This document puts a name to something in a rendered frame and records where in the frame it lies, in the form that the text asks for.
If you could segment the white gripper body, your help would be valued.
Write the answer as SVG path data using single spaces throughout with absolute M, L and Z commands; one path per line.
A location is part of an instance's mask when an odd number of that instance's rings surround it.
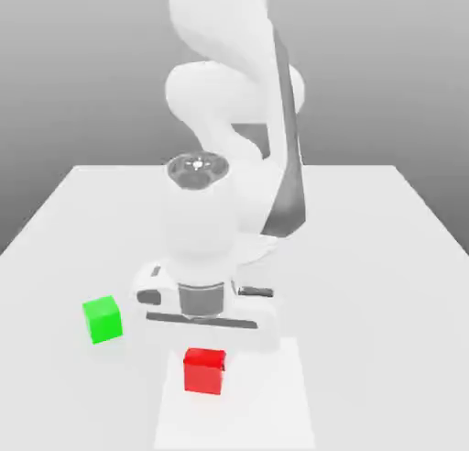
M 215 317 L 189 318 L 153 308 L 146 322 L 178 347 L 271 351 L 279 346 L 278 313 L 268 298 L 234 297 Z

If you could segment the small red cube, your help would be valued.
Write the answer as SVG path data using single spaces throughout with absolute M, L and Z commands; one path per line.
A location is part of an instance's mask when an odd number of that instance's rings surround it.
M 220 395 L 225 359 L 224 350 L 189 348 L 183 359 L 184 390 Z

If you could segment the small green cube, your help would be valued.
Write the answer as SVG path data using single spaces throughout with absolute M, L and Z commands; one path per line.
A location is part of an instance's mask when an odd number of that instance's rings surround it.
M 82 310 L 94 345 L 123 335 L 121 313 L 113 296 L 84 302 Z

